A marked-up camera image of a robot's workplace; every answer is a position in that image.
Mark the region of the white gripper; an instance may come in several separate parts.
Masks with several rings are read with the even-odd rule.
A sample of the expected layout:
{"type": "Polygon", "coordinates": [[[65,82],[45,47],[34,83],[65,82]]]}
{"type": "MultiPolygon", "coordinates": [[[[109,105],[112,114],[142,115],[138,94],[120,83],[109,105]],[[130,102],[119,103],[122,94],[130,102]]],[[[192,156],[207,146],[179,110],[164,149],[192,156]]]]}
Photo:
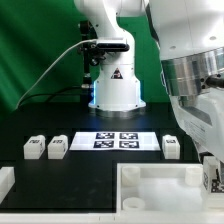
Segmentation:
{"type": "Polygon", "coordinates": [[[224,160],[224,91],[211,89],[197,96],[190,107],[181,106],[174,96],[170,101],[179,127],[192,138],[197,152],[224,160]]]}

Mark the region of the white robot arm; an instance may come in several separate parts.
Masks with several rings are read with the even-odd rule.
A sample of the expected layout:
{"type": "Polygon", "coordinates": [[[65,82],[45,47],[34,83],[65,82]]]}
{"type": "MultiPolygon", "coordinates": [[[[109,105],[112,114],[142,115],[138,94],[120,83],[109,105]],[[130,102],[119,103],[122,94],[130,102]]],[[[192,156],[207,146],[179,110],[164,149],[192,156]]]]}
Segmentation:
{"type": "Polygon", "coordinates": [[[224,0],[74,0],[93,26],[100,65],[89,107],[103,115],[144,108],[135,40],[119,17],[145,15],[178,125],[197,152],[224,163],[224,0]]]}

